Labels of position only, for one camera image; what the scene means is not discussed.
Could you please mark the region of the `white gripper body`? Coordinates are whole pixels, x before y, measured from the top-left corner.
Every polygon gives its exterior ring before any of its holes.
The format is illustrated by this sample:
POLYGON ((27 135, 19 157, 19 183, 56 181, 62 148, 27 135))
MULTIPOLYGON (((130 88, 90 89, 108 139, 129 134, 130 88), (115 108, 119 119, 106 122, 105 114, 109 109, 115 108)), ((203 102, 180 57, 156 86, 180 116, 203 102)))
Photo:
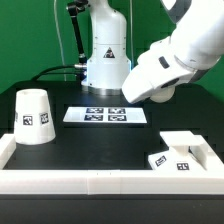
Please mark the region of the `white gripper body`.
POLYGON ((122 86, 129 103, 136 103, 152 95, 189 83, 197 72, 191 62, 195 59, 193 41, 168 36, 153 43, 141 54, 122 86))

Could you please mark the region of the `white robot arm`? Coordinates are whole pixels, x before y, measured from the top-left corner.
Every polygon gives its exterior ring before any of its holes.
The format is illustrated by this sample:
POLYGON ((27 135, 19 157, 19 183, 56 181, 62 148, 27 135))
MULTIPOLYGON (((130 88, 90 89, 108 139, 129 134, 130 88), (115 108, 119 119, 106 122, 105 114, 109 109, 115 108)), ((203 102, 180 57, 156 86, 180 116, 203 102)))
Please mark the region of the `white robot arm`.
POLYGON ((126 19, 108 0, 89 0, 93 50, 85 90, 123 94, 130 103, 169 100, 175 87, 199 80, 224 55, 224 0, 160 0, 176 25, 133 67, 126 56, 126 19))

